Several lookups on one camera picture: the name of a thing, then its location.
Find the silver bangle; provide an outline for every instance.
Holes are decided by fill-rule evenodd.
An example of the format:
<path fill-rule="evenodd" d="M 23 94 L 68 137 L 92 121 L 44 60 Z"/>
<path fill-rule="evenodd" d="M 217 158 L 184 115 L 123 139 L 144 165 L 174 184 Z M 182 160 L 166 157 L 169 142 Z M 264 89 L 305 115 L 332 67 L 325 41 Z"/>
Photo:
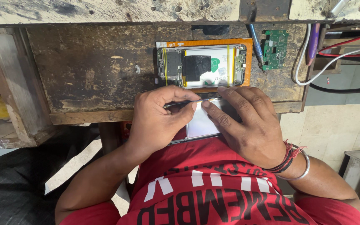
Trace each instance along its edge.
<path fill-rule="evenodd" d="M 306 176 L 310 169 L 310 160 L 309 160 L 309 156 L 306 154 L 305 151 L 302 150 L 301 153 L 303 154 L 303 156 L 306 159 L 306 169 L 305 169 L 305 172 L 303 172 L 303 174 L 300 177 L 289 179 L 289 178 L 285 178 L 285 177 L 282 177 L 279 175 L 276 175 L 276 176 L 278 176 L 279 178 L 286 180 L 286 181 L 296 181 L 296 180 L 302 179 L 304 176 Z"/>

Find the wristband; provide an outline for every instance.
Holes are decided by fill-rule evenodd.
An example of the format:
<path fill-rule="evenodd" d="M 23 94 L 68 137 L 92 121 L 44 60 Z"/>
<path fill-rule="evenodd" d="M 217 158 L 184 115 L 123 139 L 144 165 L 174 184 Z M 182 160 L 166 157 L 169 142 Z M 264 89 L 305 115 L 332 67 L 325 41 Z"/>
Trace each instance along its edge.
<path fill-rule="evenodd" d="M 296 180 L 302 179 L 304 176 L 306 176 L 310 169 L 310 160 L 309 160 L 309 156 L 306 154 L 305 151 L 302 150 L 301 152 L 306 159 L 306 169 L 301 176 L 299 176 L 297 178 L 293 178 L 293 179 L 285 178 L 285 177 L 279 176 L 279 175 L 276 175 L 276 176 L 278 176 L 279 178 L 286 180 L 286 181 L 296 181 Z"/>
<path fill-rule="evenodd" d="M 272 173 L 284 172 L 291 165 L 293 159 L 295 159 L 297 155 L 302 151 L 302 149 L 306 147 L 306 146 L 298 147 L 295 145 L 294 147 L 296 148 L 296 150 L 293 151 L 292 150 L 293 144 L 288 144 L 287 141 L 288 139 L 284 141 L 284 144 L 286 146 L 286 152 L 282 163 L 270 169 L 262 168 L 264 171 L 268 171 Z"/>

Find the red wire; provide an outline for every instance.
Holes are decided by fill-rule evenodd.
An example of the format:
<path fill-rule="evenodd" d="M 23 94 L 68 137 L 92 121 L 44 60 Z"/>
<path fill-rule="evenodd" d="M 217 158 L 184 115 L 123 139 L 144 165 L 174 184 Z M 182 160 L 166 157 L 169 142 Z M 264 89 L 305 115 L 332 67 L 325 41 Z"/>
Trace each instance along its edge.
<path fill-rule="evenodd" d="M 334 57 L 340 56 L 340 54 L 325 54 L 325 53 L 322 53 L 322 51 L 327 50 L 327 49 L 331 49 L 333 47 L 337 47 L 337 46 L 340 46 L 340 45 L 343 45 L 343 44 L 346 44 L 346 43 L 351 43 L 351 42 L 354 42 L 354 41 L 357 41 L 357 40 L 360 40 L 360 37 L 359 38 L 353 38 L 351 40 L 347 40 L 347 41 L 344 41 L 344 42 L 341 42 L 341 43 L 330 45 L 330 46 L 325 47 L 324 49 L 321 49 L 320 51 L 318 51 L 318 54 L 323 55 L 323 56 L 334 56 Z M 355 55 L 346 55 L 344 57 L 359 57 L 359 56 L 360 56 L 360 54 L 355 54 Z"/>

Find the white wire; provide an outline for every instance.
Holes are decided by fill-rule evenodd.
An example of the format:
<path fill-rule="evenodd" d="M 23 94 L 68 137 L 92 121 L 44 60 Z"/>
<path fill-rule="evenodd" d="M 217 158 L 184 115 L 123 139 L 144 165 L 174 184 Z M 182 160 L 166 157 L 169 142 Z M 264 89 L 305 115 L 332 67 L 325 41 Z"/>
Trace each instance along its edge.
<path fill-rule="evenodd" d="M 306 83 L 301 83 L 301 82 L 299 82 L 299 80 L 298 80 L 299 67 L 301 66 L 301 63 L 302 63 L 302 60 L 303 60 L 303 56 L 305 55 L 306 46 L 307 46 L 307 43 L 309 42 L 309 37 L 310 37 L 310 24 L 307 24 L 305 44 L 303 45 L 303 50 L 302 50 L 301 58 L 299 58 L 299 61 L 298 61 L 297 69 L 295 69 L 295 82 L 296 82 L 297 84 L 299 84 L 299 85 L 309 84 L 308 82 L 306 82 Z"/>
<path fill-rule="evenodd" d="M 298 62 L 298 65 L 297 65 L 297 69 L 295 70 L 295 82 L 299 85 L 307 85 L 307 84 L 310 84 L 312 81 L 314 81 L 318 76 L 320 76 L 326 69 L 327 67 L 332 64 L 334 61 L 336 61 L 337 59 L 339 58 L 342 58 L 346 55 L 349 55 L 349 54 L 353 54 L 353 53 L 357 53 L 357 52 L 360 52 L 360 49 L 357 49 L 357 50 L 354 50 L 352 52 L 348 52 L 348 53 L 345 53 L 345 54 L 342 54 L 340 56 L 337 56 L 335 57 L 333 60 L 331 60 L 329 63 L 327 63 L 327 65 L 318 73 L 316 74 L 314 77 L 312 77 L 310 80 L 308 80 L 307 82 L 305 83 L 301 83 L 299 80 L 298 80 L 298 71 L 299 71 L 299 67 L 301 66 L 301 63 L 302 63 L 302 60 L 303 60 L 303 56 L 305 55 L 305 50 L 306 50 L 306 46 L 307 46 L 307 43 L 308 43 L 308 40 L 309 40 L 309 36 L 310 36 L 310 24 L 307 24 L 307 34 L 306 34 L 306 40 L 305 40 L 305 44 L 303 45 L 303 50 L 302 50 L 302 54 L 301 54 L 301 58 L 299 59 L 299 62 Z"/>

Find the hand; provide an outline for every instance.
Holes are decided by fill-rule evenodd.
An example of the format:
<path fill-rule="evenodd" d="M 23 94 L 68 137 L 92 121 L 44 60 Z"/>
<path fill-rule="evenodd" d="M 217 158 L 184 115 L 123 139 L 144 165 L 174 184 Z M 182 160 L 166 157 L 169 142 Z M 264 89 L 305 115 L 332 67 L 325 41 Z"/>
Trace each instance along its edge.
<path fill-rule="evenodd" d="M 262 168 L 278 166 L 284 159 L 286 147 L 270 98 L 260 89 L 249 86 L 221 86 L 217 92 L 237 110 L 243 121 L 236 122 L 209 101 L 202 103 L 230 148 Z"/>
<path fill-rule="evenodd" d="M 172 141 L 174 135 L 194 116 L 196 102 L 190 102 L 178 112 L 165 110 L 169 102 L 201 99 L 190 90 L 174 85 L 144 92 L 136 96 L 133 124 L 127 145 L 130 149 L 142 151 L 145 156 L 162 149 Z"/>

